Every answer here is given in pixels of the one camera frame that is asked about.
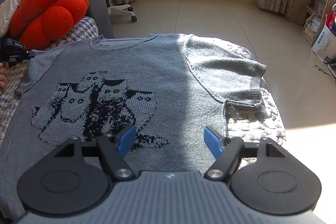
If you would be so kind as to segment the person's left hand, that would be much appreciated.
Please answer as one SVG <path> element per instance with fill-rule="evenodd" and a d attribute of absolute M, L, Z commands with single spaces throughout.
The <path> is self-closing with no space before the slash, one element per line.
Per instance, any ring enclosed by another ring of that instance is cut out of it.
<path fill-rule="evenodd" d="M 7 62 L 1 62 L 0 63 L 0 88 L 1 88 L 1 94 L 3 94 L 7 87 L 7 74 L 9 65 Z"/>

